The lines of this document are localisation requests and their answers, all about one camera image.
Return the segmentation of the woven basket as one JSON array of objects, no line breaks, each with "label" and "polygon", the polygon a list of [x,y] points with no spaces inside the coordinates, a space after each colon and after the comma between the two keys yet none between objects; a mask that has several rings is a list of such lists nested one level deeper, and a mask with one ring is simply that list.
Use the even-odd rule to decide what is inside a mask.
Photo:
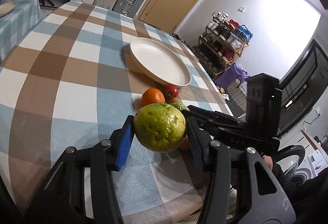
[{"label": "woven basket", "polygon": [[238,75],[234,80],[231,80],[227,86],[227,93],[244,112],[246,112],[247,101],[246,101],[246,89],[242,86],[241,76]]}]

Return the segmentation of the cream round plate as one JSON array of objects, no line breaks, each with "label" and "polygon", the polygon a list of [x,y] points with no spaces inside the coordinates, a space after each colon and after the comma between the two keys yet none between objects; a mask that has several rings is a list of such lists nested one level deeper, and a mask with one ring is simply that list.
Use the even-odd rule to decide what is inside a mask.
[{"label": "cream round plate", "polygon": [[148,38],[134,38],[129,46],[136,65],[151,79],[164,85],[188,86],[191,73],[181,58],[166,46]]}]

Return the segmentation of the brown kiwi fruit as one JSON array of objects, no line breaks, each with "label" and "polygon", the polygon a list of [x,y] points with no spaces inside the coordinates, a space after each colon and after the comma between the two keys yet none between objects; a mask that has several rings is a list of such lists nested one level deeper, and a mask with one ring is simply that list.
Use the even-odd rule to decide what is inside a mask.
[{"label": "brown kiwi fruit", "polygon": [[182,104],[182,100],[178,97],[169,97],[167,100],[168,104],[172,104],[172,103],[179,103]]}]

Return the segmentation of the orange mandarin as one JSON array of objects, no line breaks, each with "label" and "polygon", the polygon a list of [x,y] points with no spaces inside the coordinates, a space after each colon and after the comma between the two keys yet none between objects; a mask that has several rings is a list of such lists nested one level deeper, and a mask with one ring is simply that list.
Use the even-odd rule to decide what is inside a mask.
[{"label": "orange mandarin", "polygon": [[150,88],[146,90],[141,97],[141,106],[146,106],[153,103],[164,103],[164,102],[165,102],[165,96],[160,90],[156,88]]}]

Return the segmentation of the black tv cabinet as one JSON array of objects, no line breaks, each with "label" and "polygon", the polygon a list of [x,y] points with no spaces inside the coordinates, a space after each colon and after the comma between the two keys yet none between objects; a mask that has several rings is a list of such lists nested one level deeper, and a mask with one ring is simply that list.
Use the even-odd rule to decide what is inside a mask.
[{"label": "black tv cabinet", "polygon": [[282,99],[277,136],[283,136],[305,117],[326,88],[327,54],[317,41],[312,40],[280,81]]}]

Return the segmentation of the small side plate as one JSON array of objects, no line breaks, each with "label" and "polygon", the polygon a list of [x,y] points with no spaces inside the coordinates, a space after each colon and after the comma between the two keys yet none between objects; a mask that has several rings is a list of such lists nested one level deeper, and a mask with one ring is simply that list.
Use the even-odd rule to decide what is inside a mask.
[{"label": "small side plate", "polygon": [[0,5],[0,17],[3,17],[7,14],[9,14],[17,5],[16,2],[10,1],[10,2],[5,2]]}]

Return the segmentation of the checkered tablecloth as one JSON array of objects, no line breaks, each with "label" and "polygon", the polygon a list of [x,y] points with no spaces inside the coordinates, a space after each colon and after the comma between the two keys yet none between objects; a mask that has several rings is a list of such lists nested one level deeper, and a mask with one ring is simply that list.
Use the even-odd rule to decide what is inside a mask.
[{"label": "checkered tablecloth", "polygon": [[[132,39],[171,49],[188,67],[186,105],[229,113],[196,57],[181,42],[141,21],[69,2],[40,21],[1,64],[1,176],[25,212],[69,146],[85,149],[111,136],[158,88],[133,62]],[[208,175],[188,152],[154,153],[134,140],[112,174],[125,223],[174,223],[203,204]]]}]

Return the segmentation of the red tomato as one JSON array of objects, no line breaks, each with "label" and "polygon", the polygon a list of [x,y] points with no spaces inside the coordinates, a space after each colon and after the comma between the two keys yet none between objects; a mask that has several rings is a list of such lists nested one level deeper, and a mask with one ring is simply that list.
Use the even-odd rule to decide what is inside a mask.
[{"label": "red tomato", "polygon": [[165,97],[167,99],[176,98],[179,95],[179,90],[175,85],[168,85],[165,90]]}]

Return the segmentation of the shoe rack with shoes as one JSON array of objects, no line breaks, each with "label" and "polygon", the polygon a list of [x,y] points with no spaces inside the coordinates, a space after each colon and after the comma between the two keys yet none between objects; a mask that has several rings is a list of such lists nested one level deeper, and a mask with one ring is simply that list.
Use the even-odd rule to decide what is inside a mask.
[{"label": "shoe rack with shoes", "polygon": [[213,12],[212,20],[198,36],[198,44],[191,48],[212,80],[216,80],[242,56],[253,34],[224,12]]}]

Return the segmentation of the side table checkered cloth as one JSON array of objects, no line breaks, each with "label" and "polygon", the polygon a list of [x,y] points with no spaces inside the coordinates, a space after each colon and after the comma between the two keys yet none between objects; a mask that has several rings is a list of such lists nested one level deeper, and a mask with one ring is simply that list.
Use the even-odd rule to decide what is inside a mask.
[{"label": "side table checkered cloth", "polygon": [[39,0],[1,0],[1,6],[6,3],[16,5],[1,16],[1,61],[42,17]]}]

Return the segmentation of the green guava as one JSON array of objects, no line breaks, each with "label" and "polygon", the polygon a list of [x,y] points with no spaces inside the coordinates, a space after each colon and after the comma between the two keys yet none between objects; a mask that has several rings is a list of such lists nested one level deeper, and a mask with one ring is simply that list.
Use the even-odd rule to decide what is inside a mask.
[{"label": "green guava", "polygon": [[140,108],[133,124],[139,143],[158,153],[176,150],[186,137],[185,117],[166,103],[153,103]]}]

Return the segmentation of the purple bag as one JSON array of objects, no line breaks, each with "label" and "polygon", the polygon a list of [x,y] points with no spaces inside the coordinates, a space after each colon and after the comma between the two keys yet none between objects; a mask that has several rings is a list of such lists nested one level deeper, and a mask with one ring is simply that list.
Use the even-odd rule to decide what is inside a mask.
[{"label": "purple bag", "polygon": [[229,69],[225,70],[224,73],[215,80],[215,84],[220,88],[227,90],[234,80],[238,79],[240,84],[242,84],[249,77],[248,72],[241,64],[233,63]]}]

